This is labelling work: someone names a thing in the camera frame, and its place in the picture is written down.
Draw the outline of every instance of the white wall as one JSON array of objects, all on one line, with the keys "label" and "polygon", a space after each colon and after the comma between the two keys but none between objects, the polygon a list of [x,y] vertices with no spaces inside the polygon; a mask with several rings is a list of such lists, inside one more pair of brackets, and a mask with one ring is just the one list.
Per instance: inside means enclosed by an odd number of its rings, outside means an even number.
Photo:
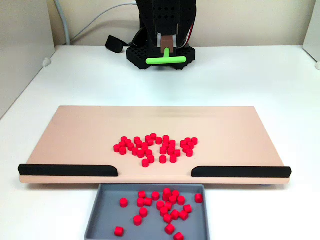
[{"label": "white wall", "polygon": [[0,0],[0,118],[55,52],[43,0]]},{"label": "white wall", "polygon": [[[60,0],[71,36],[105,9],[132,0]],[[302,45],[316,0],[197,0],[192,46]],[[54,43],[65,43],[53,0],[47,0]],[[111,10],[75,45],[104,46],[108,35],[130,42],[139,28],[136,6]]]}]

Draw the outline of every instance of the small red block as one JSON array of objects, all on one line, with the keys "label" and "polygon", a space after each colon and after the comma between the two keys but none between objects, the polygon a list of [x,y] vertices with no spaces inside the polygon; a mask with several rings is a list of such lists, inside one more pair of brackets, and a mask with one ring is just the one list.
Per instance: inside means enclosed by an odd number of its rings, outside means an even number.
[{"label": "small red block", "polygon": [[115,230],[114,230],[114,235],[116,235],[117,237],[122,237],[124,235],[124,228],[120,227],[120,226],[116,226]]},{"label": "small red block", "polygon": [[194,151],[192,150],[192,149],[188,149],[187,151],[186,151],[186,156],[187,157],[192,157],[194,155]]},{"label": "small red block", "polygon": [[177,197],[172,195],[171,197],[169,197],[169,201],[172,204],[176,204],[177,203]]},{"label": "small red block", "polygon": [[190,147],[188,145],[184,145],[182,147],[182,152],[184,152],[186,154],[188,149],[190,149]]},{"label": "small red block", "polygon": [[133,139],[134,144],[137,144],[137,141],[140,141],[140,137],[138,137],[138,136],[136,136],[136,137]]},{"label": "small red block", "polygon": [[140,149],[140,148],[142,147],[142,141],[141,141],[141,140],[136,141],[135,146],[136,146],[138,149]]},{"label": "small red block", "polygon": [[152,198],[146,197],[146,198],[144,199],[144,205],[151,207],[151,205],[152,205]]},{"label": "small red block", "polygon": [[140,226],[142,224],[142,217],[140,215],[134,216],[133,223],[136,226]]},{"label": "small red block", "polygon": [[155,134],[155,133],[151,133],[151,134],[150,134],[150,137],[151,137],[151,139],[152,139],[152,140],[154,140],[154,141],[155,141],[155,140],[156,140],[156,138],[157,138],[157,134]]},{"label": "small red block", "polygon": [[151,136],[150,136],[150,135],[145,136],[144,140],[145,140],[145,142],[147,143],[148,140],[151,140]]},{"label": "small red block", "polygon": [[160,154],[167,154],[167,148],[165,146],[160,147]]},{"label": "small red block", "polygon": [[138,155],[138,148],[134,147],[132,148],[132,155],[137,156]]},{"label": "small red block", "polygon": [[138,150],[138,158],[142,159],[145,156],[145,151]]},{"label": "small red block", "polygon": [[180,149],[179,150],[175,150],[174,151],[174,155],[176,155],[177,157],[180,157],[181,156]]},{"label": "small red block", "polygon": [[173,210],[172,212],[171,212],[171,217],[172,217],[172,219],[173,220],[177,220],[178,218],[179,218],[179,211],[177,210],[177,209],[175,209],[175,210]]},{"label": "small red block", "polygon": [[179,197],[180,192],[179,192],[178,190],[173,190],[173,191],[172,191],[172,195],[173,195],[173,196],[176,196],[176,197]]},{"label": "small red block", "polygon": [[156,139],[155,139],[155,144],[158,144],[158,145],[160,145],[160,144],[162,144],[162,137],[157,137]]},{"label": "small red block", "polygon": [[165,206],[163,206],[163,207],[160,209],[160,215],[161,215],[161,217],[164,217],[167,213],[168,213],[168,208],[166,208]]},{"label": "small red block", "polygon": [[191,205],[184,205],[183,206],[183,210],[186,212],[186,213],[192,213],[192,207]]},{"label": "small red block", "polygon": [[185,205],[186,199],[184,196],[178,196],[177,202],[180,206]]},{"label": "small red block", "polygon": [[171,196],[170,188],[166,187],[165,189],[163,189],[163,195],[170,197]]},{"label": "small red block", "polygon": [[139,208],[142,208],[142,207],[145,205],[145,199],[139,197],[139,198],[136,200],[136,205],[137,205]]},{"label": "small red block", "polygon": [[127,149],[126,149],[125,147],[120,147],[119,153],[120,153],[121,155],[125,155],[125,154],[127,153]]},{"label": "small red block", "polygon": [[149,155],[149,156],[147,156],[147,158],[148,158],[150,164],[153,164],[155,162],[155,156]]},{"label": "small red block", "polygon": [[197,144],[198,144],[198,138],[193,137],[193,138],[191,139],[191,142],[193,142],[194,145],[197,145]]},{"label": "small red block", "polygon": [[113,146],[113,150],[114,150],[115,153],[120,152],[120,146],[119,146],[119,144],[114,145],[114,146]]},{"label": "small red block", "polygon": [[189,146],[190,149],[194,149],[195,148],[195,144],[192,141],[188,142],[188,146]]},{"label": "small red block", "polygon": [[169,144],[172,144],[172,145],[175,146],[175,145],[176,145],[176,141],[175,141],[175,140],[170,140],[170,141],[169,141]]},{"label": "small red block", "polygon": [[132,151],[132,149],[134,149],[134,144],[132,143],[132,142],[130,142],[129,144],[128,144],[128,150],[129,151]]},{"label": "small red block", "polygon": [[139,198],[144,199],[146,197],[146,192],[145,191],[139,191],[138,192],[138,196],[139,196]]},{"label": "small red block", "polygon": [[140,208],[139,214],[142,218],[148,216],[148,210],[145,207]]},{"label": "small red block", "polygon": [[181,232],[178,232],[176,235],[173,236],[173,240],[185,240],[185,237]]},{"label": "small red block", "polygon": [[145,155],[148,157],[149,155],[152,155],[152,150],[148,149],[147,151],[145,151]]},{"label": "small red block", "polygon": [[174,148],[168,148],[168,155],[171,156],[172,154],[174,154],[175,149]]},{"label": "small red block", "polygon": [[182,140],[182,141],[180,142],[180,148],[183,148],[184,145],[187,145],[187,142],[186,142],[185,140]]},{"label": "small red block", "polygon": [[123,148],[126,146],[126,143],[124,141],[119,142],[119,146],[120,148]]},{"label": "small red block", "polygon": [[165,164],[167,162],[167,157],[165,155],[160,156],[160,163]]},{"label": "small red block", "polygon": [[144,168],[149,167],[149,160],[147,158],[143,159],[141,163],[142,163],[142,167]]},{"label": "small red block", "polygon": [[162,141],[163,141],[164,143],[168,143],[169,140],[170,140],[170,137],[169,137],[168,135],[164,135],[163,138],[162,138]]},{"label": "small red block", "polygon": [[180,217],[183,221],[185,221],[185,220],[188,219],[189,214],[188,214],[186,211],[182,210],[182,211],[179,213],[179,217]]},{"label": "small red block", "polygon": [[164,229],[164,231],[169,235],[173,234],[175,230],[176,228],[172,224],[168,224],[168,226],[166,226]]},{"label": "small red block", "polygon": [[163,221],[165,221],[167,224],[170,224],[172,222],[172,217],[168,213],[164,215]]},{"label": "small red block", "polygon": [[197,204],[201,204],[203,201],[204,201],[204,198],[202,196],[202,194],[200,193],[197,193],[195,196],[194,196],[194,200]]},{"label": "small red block", "polygon": [[163,201],[157,201],[156,202],[156,209],[160,211],[161,208],[165,206],[165,203]]},{"label": "small red block", "polygon": [[126,198],[120,199],[120,207],[126,208],[128,206],[128,200]]},{"label": "small red block", "polygon": [[171,202],[166,202],[165,204],[164,204],[164,206],[169,210],[169,211],[171,211],[171,209],[172,209],[172,203]]},{"label": "small red block", "polygon": [[152,200],[153,200],[153,201],[158,201],[159,198],[160,198],[160,194],[159,194],[159,192],[157,192],[157,191],[154,191],[151,196],[152,196]]},{"label": "small red block", "polygon": [[128,144],[131,143],[131,140],[130,140],[130,139],[127,139],[127,140],[124,141],[124,143],[125,143],[125,146],[128,147]]},{"label": "small red block", "polygon": [[174,155],[174,154],[172,154],[172,155],[170,156],[170,163],[175,164],[176,162],[177,162],[177,156]]}]

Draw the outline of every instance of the plastic tray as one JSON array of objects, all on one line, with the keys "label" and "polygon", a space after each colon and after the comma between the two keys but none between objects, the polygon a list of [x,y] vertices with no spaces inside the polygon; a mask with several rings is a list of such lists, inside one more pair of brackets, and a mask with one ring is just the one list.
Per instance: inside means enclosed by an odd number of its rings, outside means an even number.
[{"label": "plastic tray", "polygon": [[[139,215],[137,198],[139,191],[145,191],[151,198],[153,191],[160,193],[164,188],[178,190],[185,197],[185,204],[192,206],[189,218],[173,220],[175,231],[172,235],[165,232],[168,225],[160,216],[156,201],[152,206],[146,206],[148,216],[142,219],[140,226],[135,226],[133,217]],[[195,194],[203,195],[203,202],[195,202]],[[128,199],[128,206],[119,205],[121,198]],[[181,211],[183,206],[175,204],[172,209]],[[124,235],[114,235],[115,227],[123,227]],[[209,228],[206,208],[205,188],[201,184],[101,184],[95,199],[90,220],[85,233],[85,240],[172,240],[174,235],[181,232],[185,240],[209,240]]]}]

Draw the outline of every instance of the red cylinder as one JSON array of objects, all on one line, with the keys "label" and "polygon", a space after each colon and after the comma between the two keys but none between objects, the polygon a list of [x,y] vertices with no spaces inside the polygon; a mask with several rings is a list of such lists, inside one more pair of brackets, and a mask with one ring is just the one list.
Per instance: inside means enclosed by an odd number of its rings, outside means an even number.
[{"label": "red cylinder", "polygon": [[163,206],[163,207],[160,209],[160,215],[161,215],[161,217],[164,217],[167,213],[168,213],[168,208],[166,208],[165,206]]},{"label": "red cylinder", "polygon": [[165,164],[167,162],[167,157],[165,155],[160,156],[160,163]]},{"label": "red cylinder", "polygon": [[184,196],[178,196],[177,202],[180,206],[185,205],[186,199]]},{"label": "red cylinder", "polygon": [[125,155],[126,153],[127,153],[127,149],[126,149],[126,147],[120,147],[120,149],[119,149],[119,153],[121,154],[121,155]]},{"label": "red cylinder", "polygon": [[194,145],[197,145],[197,144],[198,144],[198,138],[196,138],[196,137],[193,137],[193,138],[191,139],[191,141],[193,142]]},{"label": "red cylinder", "polygon": [[145,207],[142,207],[139,210],[139,214],[142,218],[145,218],[146,216],[148,216],[148,210]]},{"label": "red cylinder", "polygon": [[168,224],[164,229],[164,231],[169,235],[173,234],[175,230],[176,228],[172,224]]},{"label": "red cylinder", "polygon": [[194,196],[194,200],[197,204],[201,204],[204,200],[202,194],[200,193],[197,193],[195,196]]},{"label": "red cylinder", "polygon": [[162,144],[162,138],[158,136],[158,137],[155,139],[155,144],[158,144],[158,145]]},{"label": "red cylinder", "polygon": [[160,154],[167,154],[167,148],[165,146],[160,147]]},{"label": "red cylinder", "polygon": [[149,164],[153,164],[155,162],[155,156],[149,155],[146,157],[149,160]]},{"label": "red cylinder", "polygon": [[194,155],[194,151],[192,150],[192,149],[188,149],[187,151],[186,151],[186,156],[187,157],[192,157]]},{"label": "red cylinder", "polygon": [[140,226],[142,224],[142,217],[140,215],[134,216],[133,224],[136,226]]},{"label": "red cylinder", "polygon": [[160,194],[159,194],[159,192],[154,191],[154,192],[152,193],[151,197],[152,197],[152,200],[158,201],[159,198],[160,198]]},{"label": "red cylinder", "polygon": [[172,155],[170,156],[170,163],[175,164],[176,162],[177,162],[177,156],[174,155],[174,154],[172,154]]},{"label": "red cylinder", "polygon": [[165,203],[163,201],[157,201],[156,202],[156,209],[160,211],[161,208],[165,206]]},{"label": "red cylinder", "polygon": [[113,146],[113,150],[114,150],[115,153],[119,153],[119,152],[120,152],[120,146],[119,146],[119,144],[114,145],[114,146]]},{"label": "red cylinder", "polygon": [[120,199],[120,207],[126,208],[128,206],[128,200],[126,198]]},{"label": "red cylinder", "polygon": [[147,167],[149,167],[149,160],[148,159],[143,159],[142,161],[141,161],[141,163],[142,163],[142,167],[144,167],[144,168],[147,168]]},{"label": "red cylinder", "polygon": [[156,140],[156,138],[157,138],[157,134],[155,134],[155,133],[151,133],[151,134],[150,134],[150,137],[151,137],[151,139],[152,139],[152,140],[154,140],[154,141],[155,141],[155,140]]},{"label": "red cylinder", "polygon": [[134,147],[132,148],[132,155],[137,156],[138,155],[138,148]]},{"label": "red cylinder", "polygon": [[131,142],[128,144],[128,150],[132,151],[132,149],[134,149],[134,144]]}]

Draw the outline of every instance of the red peg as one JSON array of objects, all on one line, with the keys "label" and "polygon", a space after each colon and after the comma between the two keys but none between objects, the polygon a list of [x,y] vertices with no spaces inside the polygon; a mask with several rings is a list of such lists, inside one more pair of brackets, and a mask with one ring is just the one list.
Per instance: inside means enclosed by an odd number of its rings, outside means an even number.
[{"label": "red peg", "polygon": [[202,194],[200,193],[197,193],[195,196],[194,196],[194,200],[197,204],[201,204],[204,200],[204,198],[202,197]]},{"label": "red peg", "polygon": [[142,167],[144,167],[144,168],[147,168],[147,167],[149,167],[149,160],[148,159],[143,159],[142,161],[141,161],[141,163],[142,163]]},{"label": "red peg", "polygon": [[167,162],[167,157],[165,155],[160,156],[160,163],[165,164]]},{"label": "red peg", "polygon": [[155,139],[155,144],[158,144],[158,145],[162,144],[162,138],[158,136],[158,137]]},{"label": "red peg", "polygon": [[186,156],[187,157],[192,157],[194,155],[194,151],[192,150],[192,149],[188,149],[187,151],[186,151]]},{"label": "red peg", "polygon": [[136,226],[140,226],[142,224],[142,217],[140,215],[134,216],[133,224]]},{"label": "red peg", "polygon": [[184,196],[178,196],[177,202],[180,206],[185,205],[186,199]]},{"label": "red peg", "polygon": [[119,146],[119,144],[114,145],[114,146],[113,146],[113,150],[114,150],[115,153],[119,153],[119,152],[120,152],[120,146]]},{"label": "red peg", "polygon": [[151,134],[150,134],[150,137],[151,137],[151,139],[152,139],[152,140],[154,140],[154,141],[155,141],[155,140],[156,140],[156,138],[157,138],[157,134],[155,134],[155,133],[151,133]]},{"label": "red peg", "polygon": [[153,164],[155,162],[155,156],[153,156],[153,155],[149,155],[146,158],[149,160],[150,164]]}]

